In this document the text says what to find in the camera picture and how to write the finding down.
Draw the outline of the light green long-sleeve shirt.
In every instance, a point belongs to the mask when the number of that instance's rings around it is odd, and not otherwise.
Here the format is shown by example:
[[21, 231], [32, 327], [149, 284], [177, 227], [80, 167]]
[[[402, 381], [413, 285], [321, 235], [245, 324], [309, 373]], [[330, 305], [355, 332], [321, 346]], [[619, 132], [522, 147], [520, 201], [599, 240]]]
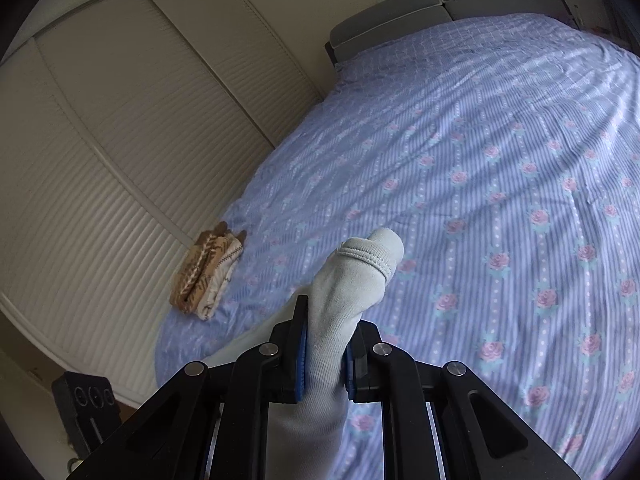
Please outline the light green long-sleeve shirt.
[[269, 409], [268, 479], [328, 478], [348, 410], [341, 378], [343, 354], [363, 312], [382, 301], [402, 258], [404, 244], [390, 229], [346, 240], [312, 282], [297, 289], [278, 312], [205, 359], [209, 366], [235, 361], [265, 342], [274, 326], [292, 318], [299, 296], [308, 298], [305, 393], [295, 404], [273, 404]]

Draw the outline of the folded brown patterned clothes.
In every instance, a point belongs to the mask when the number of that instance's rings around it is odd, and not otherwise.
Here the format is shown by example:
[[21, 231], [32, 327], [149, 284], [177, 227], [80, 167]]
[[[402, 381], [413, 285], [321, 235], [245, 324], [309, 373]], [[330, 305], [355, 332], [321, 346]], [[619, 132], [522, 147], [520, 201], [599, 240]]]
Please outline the folded brown patterned clothes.
[[201, 232], [172, 282], [169, 303], [183, 314], [209, 320], [221, 303], [244, 250], [246, 232], [224, 221]]

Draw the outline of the white louvered wardrobe doors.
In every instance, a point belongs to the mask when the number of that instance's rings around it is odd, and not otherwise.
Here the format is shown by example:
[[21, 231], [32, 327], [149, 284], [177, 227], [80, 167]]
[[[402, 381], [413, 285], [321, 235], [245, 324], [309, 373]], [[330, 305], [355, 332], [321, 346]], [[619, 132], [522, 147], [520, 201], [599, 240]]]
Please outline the white louvered wardrobe doors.
[[248, 0], [96, 0], [1, 67], [1, 309], [118, 400], [174, 273], [320, 99]]

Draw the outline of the blue floral striped bedsheet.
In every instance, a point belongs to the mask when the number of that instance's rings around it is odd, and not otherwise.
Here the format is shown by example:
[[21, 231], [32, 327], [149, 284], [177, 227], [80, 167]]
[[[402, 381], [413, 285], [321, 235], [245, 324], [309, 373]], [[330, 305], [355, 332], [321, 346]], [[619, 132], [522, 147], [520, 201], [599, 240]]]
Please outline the blue floral striped bedsheet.
[[210, 320], [167, 315], [158, 382], [389, 228], [385, 340], [469, 365], [584, 479], [638, 434], [639, 60], [611, 41], [514, 14], [362, 52], [224, 218], [243, 255]]

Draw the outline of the grey padded headboard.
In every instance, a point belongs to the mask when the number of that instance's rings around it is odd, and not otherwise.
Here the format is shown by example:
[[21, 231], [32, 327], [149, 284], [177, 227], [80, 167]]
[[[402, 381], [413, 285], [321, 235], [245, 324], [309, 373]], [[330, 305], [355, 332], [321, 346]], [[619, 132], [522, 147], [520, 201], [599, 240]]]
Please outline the grey padded headboard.
[[332, 64], [440, 24], [515, 13], [536, 13], [577, 26], [565, 0], [384, 0], [346, 18], [324, 45]]

